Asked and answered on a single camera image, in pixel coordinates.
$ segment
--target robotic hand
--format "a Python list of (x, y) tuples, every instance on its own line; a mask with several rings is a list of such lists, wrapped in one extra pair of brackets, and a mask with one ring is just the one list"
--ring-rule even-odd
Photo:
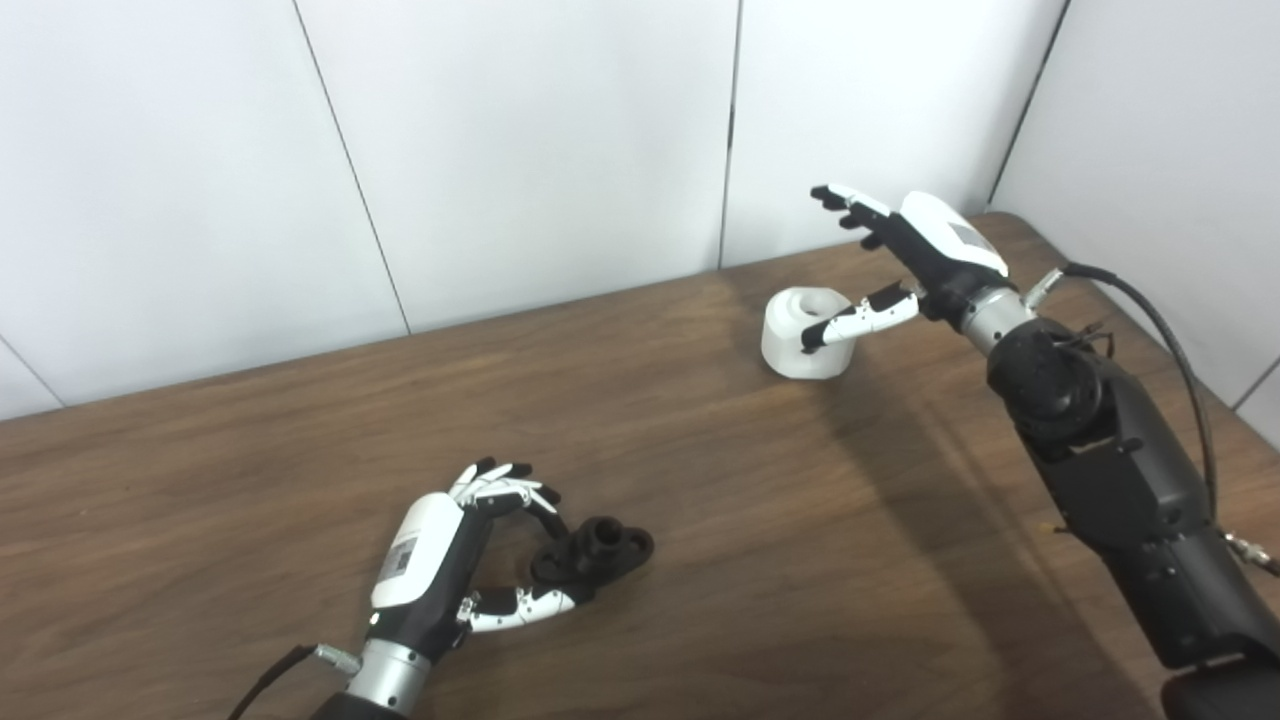
[[(530, 465), (498, 465), (485, 457), (463, 470), (448, 492), (413, 502), (378, 574), (361, 655), (326, 644), (298, 647), (259, 680), (230, 719), (310, 655), (351, 675), (347, 688), (330, 696), (312, 720), (408, 717), (431, 666), (468, 634), (568, 612), (653, 555), (649, 533), (613, 518), (591, 518), (571, 533), (556, 509), (559, 495), (530, 479), (531, 473)], [(552, 538), (531, 564), (532, 585), (471, 589), (494, 520), (516, 511), (536, 518)]]
[[(943, 320), (987, 359), (987, 384), (1005, 402), (1066, 530), (1094, 551), (1160, 661), (1187, 670), (1165, 685), (1171, 720), (1274, 720), (1280, 714), (1280, 621), (1233, 559), (1280, 574), (1280, 562), (1217, 525), (1208, 424), (1176, 338), (1151, 304), (1112, 273), (1070, 263), (1025, 296), (1009, 268), (943, 201), (922, 192), (902, 208), (840, 186), (813, 197), (867, 228), (915, 277), (801, 333), (805, 351), (910, 316)], [(1137, 378), (1094, 351), (1093, 332), (1037, 315), (1068, 275), (1108, 283), (1142, 307), (1169, 346), (1201, 420), (1201, 475)], [(896, 322), (887, 322), (891, 315)]]

